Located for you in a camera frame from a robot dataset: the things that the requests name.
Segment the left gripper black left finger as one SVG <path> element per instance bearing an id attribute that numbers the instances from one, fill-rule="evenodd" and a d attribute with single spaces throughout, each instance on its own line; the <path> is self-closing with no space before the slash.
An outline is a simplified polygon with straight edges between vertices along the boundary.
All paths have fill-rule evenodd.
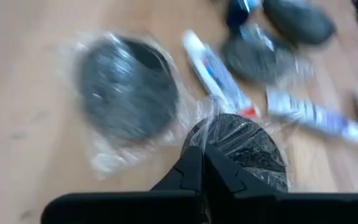
<path id="1" fill-rule="evenodd" d="M 203 152 L 191 146 L 152 190 L 201 191 L 203 176 Z"/>

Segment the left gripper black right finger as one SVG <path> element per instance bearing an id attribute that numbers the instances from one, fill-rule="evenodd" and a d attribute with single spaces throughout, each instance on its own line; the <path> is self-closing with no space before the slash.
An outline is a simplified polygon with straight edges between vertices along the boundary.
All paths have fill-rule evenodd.
<path id="1" fill-rule="evenodd" d="M 205 174 L 222 183 L 230 193 L 280 193 L 207 144 L 204 152 Z"/>

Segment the black item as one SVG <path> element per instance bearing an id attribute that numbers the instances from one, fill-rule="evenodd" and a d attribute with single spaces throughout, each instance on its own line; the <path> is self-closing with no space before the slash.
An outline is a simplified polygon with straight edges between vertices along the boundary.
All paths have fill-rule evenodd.
<path id="1" fill-rule="evenodd" d="M 288 192 L 282 153 L 268 132 L 253 120 L 227 113 L 205 118 L 188 133 L 181 151 L 207 144 L 271 187 Z"/>
<path id="2" fill-rule="evenodd" d="M 223 44 L 222 58 L 234 74 L 254 83 L 287 88 L 314 76 L 308 57 L 253 23 Z"/>
<path id="3" fill-rule="evenodd" d="M 75 43 L 71 80 L 101 179 L 176 144 L 188 126 L 170 54 L 150 33 L 98 32 Z"/>

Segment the dark grey plastic bottle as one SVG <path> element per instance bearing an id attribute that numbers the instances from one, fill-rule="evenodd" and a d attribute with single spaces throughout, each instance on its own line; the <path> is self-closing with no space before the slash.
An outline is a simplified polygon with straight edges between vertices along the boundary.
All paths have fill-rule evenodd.
<path id="1" fill-rule="evenodd" d="M 263 0 L 262 7 L 271 23 L 295 43 L 319 45 L 336 31 L 322 7 L 309 0 Z"/>

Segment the white toothpaste tube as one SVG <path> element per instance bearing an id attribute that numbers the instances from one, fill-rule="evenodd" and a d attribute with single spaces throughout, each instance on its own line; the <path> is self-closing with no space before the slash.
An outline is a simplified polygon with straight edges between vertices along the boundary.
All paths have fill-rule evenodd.
<path id="1" fill-rule="evenodd" d="M 260 111 L 239 88 L 230 71 L 212 48 L 200 40 L 193 30 L 182 37 L 183 47 L 193 70 L 206 92 L 218 100 L 226 113 L 258 117 Z"/>
<path id="2" fill-rule="evenodd" d="M 266 96 L 269 115 L 296 121 L 325 135 L 339 137 L 358 145 L 357 121 L 310 101 L 295 98 L 284 91 L 268 89 Z"/>

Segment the dark blue bottle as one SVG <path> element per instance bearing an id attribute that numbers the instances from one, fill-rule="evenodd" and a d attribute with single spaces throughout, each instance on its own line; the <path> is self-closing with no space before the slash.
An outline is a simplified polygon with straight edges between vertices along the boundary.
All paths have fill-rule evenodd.
<path id="1" fill-rule="evenodd" d="M 260 5 L 260 0 L 229 0 L 225 18 L 229 30 L 237 32 Z"/>

